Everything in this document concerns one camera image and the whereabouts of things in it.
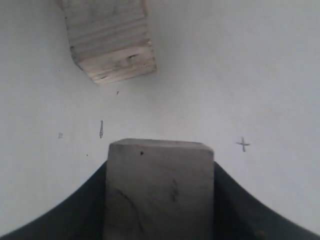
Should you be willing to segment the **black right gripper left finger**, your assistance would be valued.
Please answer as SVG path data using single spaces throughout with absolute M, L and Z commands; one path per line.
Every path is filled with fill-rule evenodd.
M 107 163 L 73 194 L 2 240 L 102 240 Z

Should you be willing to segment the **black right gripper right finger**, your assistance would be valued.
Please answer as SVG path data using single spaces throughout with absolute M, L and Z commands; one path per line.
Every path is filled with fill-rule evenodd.
M 214 163 L 214 240 L 318 240 L 320 236 L 273 211 Z

